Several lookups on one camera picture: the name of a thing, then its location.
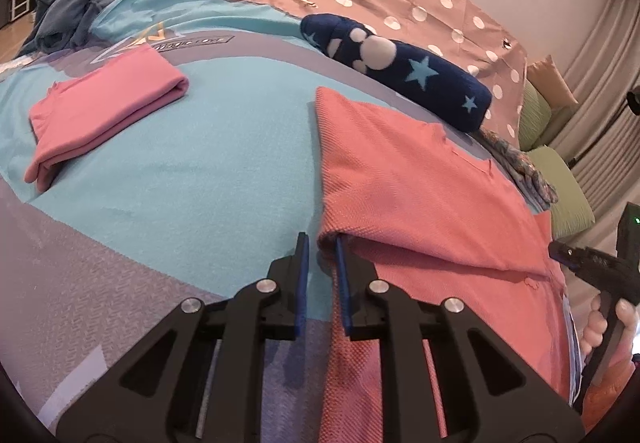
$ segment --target light blue star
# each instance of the light blue star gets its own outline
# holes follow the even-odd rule
[[[305,40],[309,42],[313,47],[322,50],[322,46],[316,42],[316,34],[311,33],[311,35],[304,35]]]
[[[475,99],[476,99],[475,96],[473,98],[469,98],[468,96],[465,96],[465,103],[463,103],[462,106],[466,108],[466,111],[469,114],[471,114],[471,109],[478,108],[478,106],[474,103]]]
[[[427,78],[440,74],[435,69],[431,69],[429,67],[429,57],[424,57],[421,62],[416,62],[409,58],[409,63],[411,64],[412,71],[404,81],[411,82],[412,80],[415,80],[420,84],[422,90],[427,86]]]

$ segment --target triangular cutout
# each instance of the triangular cutout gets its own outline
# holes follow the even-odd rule
[[[500,396],[524,385],[524,376],[477,330],[468,332],[489,394]]]
[[[177,333],[169,331],[158,340],[123,376],[120,384],[142,394],[151,397],[156,393],[158,383],[164,371],[166,361],[169,359],[171,349]]]

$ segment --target green pillow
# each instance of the green pillow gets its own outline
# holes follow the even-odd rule
[[[542,132],[551,119],[551,107],[540,95],[536,88],[528,80],[524,84],[524,100],[520,112],[520,124],[518,125],[518,141],[520,149],[527,151]]]
[[[542,146],[528,152],[527,155],[558,192],[558,203],[551,206],[554,239],[562,239],[593,226],[596,219],[589,202],[558,153],[552,148]]]

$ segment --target wooden floor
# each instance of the wooden floor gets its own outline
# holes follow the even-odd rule
[[[0,64],[15,57],[33,27],[31,15],[25,15],[0,29]]]

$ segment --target folded pink garment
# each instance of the folded pink garment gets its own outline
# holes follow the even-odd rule
[[[463,299],[568,397],[564,277],[547,253],[550,216],[533,216],[492,161],[460,150],[439,124],[324,87],[316,111],[320,246],[349,234],[352,249],[375,263],[380,279],[430,303]],[[320,442],[379,443],[378,347],[348,341],[335,308]],[[428,344],[425,352],[433,377]],[[437,387],[434,395],[445,435]]]
[[[25,182],[36,181],[44,192],[63,161],[86,154],[188,87],[187,78],[148,44],[82,78],[53,84],[29,111],[38,143]]]

